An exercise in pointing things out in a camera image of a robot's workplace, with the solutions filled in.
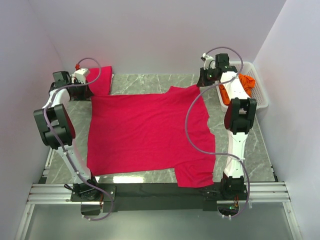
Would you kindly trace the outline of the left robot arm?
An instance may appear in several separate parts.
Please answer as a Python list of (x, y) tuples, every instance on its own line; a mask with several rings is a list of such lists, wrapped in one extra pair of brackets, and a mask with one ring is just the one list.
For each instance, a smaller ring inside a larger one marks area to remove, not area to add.
[(60, 155), (71, 172), (73, 185), (64, 187), (76, 200), (85, 202), (101, 201), (104, 197), (76, 146), (76, 131), (66, 107), (72, 99), (82, 101), (93, 95), (86, 85), (89, 73), (87, 68), (73, 74), (54, 72), (46, 104), (33, 112), (42, 142)]

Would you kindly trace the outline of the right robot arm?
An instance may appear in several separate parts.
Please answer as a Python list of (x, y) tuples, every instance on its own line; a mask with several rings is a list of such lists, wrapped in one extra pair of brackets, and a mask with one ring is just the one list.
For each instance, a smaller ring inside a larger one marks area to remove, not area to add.
[(219, 193), (224, 200), (237, 200), (247, 194), (245, 171), (242, 163), (246, 140), (254, 125), (257, 101), (245, 91), (237, 68), (230, 65), (229, 55), (215, 57), (204, 53), (201, 57), (204, 66), (200, 69), (197, 83), (199, 87), (218, 84), (224, 87), (229, 104), (224, 116), (224, 127), (228, 133), (228, 153)]

